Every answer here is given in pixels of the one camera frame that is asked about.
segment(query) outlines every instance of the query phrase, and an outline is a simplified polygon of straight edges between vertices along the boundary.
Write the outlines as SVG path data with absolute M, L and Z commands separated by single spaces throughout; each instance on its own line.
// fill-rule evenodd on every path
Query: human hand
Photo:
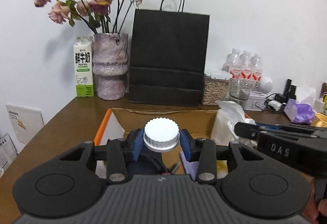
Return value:
M 303 216 L 312 224 L 319 224 L 317 217 L 319 214 L 327 216 L 327 199 L 323 199 L 319 204 L 315 202 L 315 180 L 311 181 L 311 196 L 305 208 Z

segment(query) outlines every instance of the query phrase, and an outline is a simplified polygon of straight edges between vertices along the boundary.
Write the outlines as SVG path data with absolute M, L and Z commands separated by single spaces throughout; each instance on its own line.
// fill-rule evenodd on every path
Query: purple marble vase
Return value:
M 125 94 L 128 71 L 128 34 L 94 35 L 93 73 L 97 75 L 97 94 L 105 100 L 116 100 Z

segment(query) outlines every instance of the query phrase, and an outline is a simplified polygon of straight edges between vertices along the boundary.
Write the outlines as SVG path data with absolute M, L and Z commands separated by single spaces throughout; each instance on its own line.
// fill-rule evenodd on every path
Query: milk carton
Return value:
M 74 65 L 77 97 L 93 97 L 91 37 L 77 37 L 74 45 Z

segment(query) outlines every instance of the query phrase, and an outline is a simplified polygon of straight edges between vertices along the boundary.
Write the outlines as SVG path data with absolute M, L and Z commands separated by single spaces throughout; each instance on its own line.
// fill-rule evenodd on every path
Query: white plastic bag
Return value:
M 255 124 L 253 119 L 245 118 L 243 108 L 233 101 L 221 101 L 219 107 L 210 138 L 222 146 L 227 146 L 230 141 L 239 141 L 250 147 L 256 146 L 256 141 L 240 138 L 234 132 L 237 122 Z

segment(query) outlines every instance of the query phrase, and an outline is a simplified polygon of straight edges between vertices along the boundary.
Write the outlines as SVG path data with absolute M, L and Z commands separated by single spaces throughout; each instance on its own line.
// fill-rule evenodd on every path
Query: plastic water bottle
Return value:
M 227 71 L 232 75 L 232 78 L 238 79 L 242 71 L 240 60 L 240 50 L 233 49 L 232 54 L 228 57 L 223 65 L 223 71 Z
M 240 56 L 241 64 L 242 64 L 242 72 L 240 78 L 251 79 L 252 75 L 252 66 L 251 66 L 251 53 L 248 51 L 244 51 Z
M 257 53 L 254 54 L 254 56 L 251 58 L 251 66 L 252 66 L 252 79 L 255 81 L 261 80 L 261 74 L 262 74 L 262 62 L 261 62 L 261 56 Z

